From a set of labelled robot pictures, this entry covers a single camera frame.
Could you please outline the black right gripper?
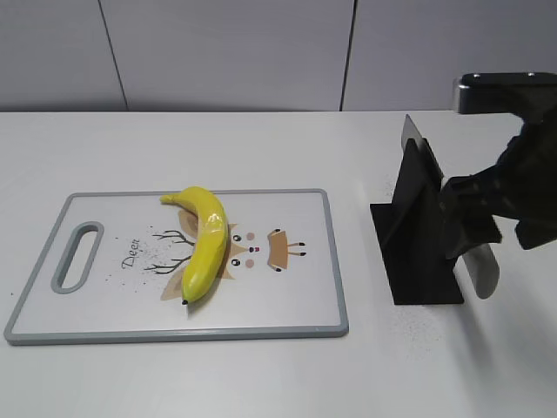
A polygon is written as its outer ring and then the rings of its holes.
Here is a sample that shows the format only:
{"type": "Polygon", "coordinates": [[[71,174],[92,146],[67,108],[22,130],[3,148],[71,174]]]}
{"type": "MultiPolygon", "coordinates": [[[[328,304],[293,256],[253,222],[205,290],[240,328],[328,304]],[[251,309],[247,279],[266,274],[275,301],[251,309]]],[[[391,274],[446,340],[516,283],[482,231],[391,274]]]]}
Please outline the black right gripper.
{"type": "MultiPolygon", "coordinates": [[[[525,124],[497,160],[499,216],[517,219],[515,234],[524,250],[556,241],[556,120],[525,124]]],[[[477,246],[500,243],[489,204],[495,169],[446,180],[440,189],[441,249],[456,259],[477,246]]]]}

